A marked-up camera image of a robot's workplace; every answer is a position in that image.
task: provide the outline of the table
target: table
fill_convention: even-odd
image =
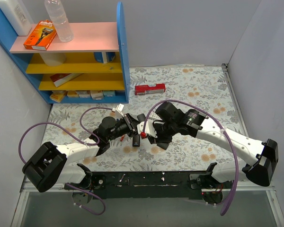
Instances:
[[[221,67],[136,68],[130,69],[130,73],[130,103],[125,104],[123,113],[130,113],[134,117],[142,113],[146,115],[157,102],[176,99],[196,105],[216,117],[223,126],[244,133]],[[165,83],[166,92],[134,95],[135,85],[156,83]],[[181,104],[174,105],[183,111],[189,109]],[[54,104],[49,121],[84,140],[90,134],[80,127],[79,119],[85,110],[94,106],[116,107],[110,104]],[[115,117],[115,113],[107,110],[90,111],[85,115],[83,124],[92,131],[106,116]],[[46,127],[43,142],[46,141],[55,145],[75,142],[52,125]],[[185,171],[206,170],[212,162],[230,161],[233,161],[230,152],[210,142],[176,135],[167,150],[151,145],[148,140],[141,140],[141,146],[133,148],[131,138],[126,136],[122,142],[120,139],[112,141],[111,148],[103,155],[79,162],[91,171]]]

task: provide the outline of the clear water bottle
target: clear water bottle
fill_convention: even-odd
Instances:
[[[45,7],[58,37],[62,42],[69,42],[74,38],[71,26],[68,23],[63,5],[60,0],[45,0]]]

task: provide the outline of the red and white box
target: red and white box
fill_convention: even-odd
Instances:
[[[50,76],[50,78],[53,84],[55,84],[56,87],[59,87],[62,84],[65,84],[66,82],[76,78],[77,76],[81,74],[82,73],[57,73],[57,74]]]
[[[137,85],[134,87],[135,95],[144,95],[152,93],[165,92],[165,84],[155,84],[155,85]]]

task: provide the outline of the red box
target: red box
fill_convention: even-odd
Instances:
[[[156,85],[137,85],[134,87],[135,95],[144,95],[152,93],[165,92],[165,84],[156,84]]]

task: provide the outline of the orange box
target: orange box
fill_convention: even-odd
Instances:
[[[52,21],[41,20],[23,45],[29,50],[46,51],[56,35]]]

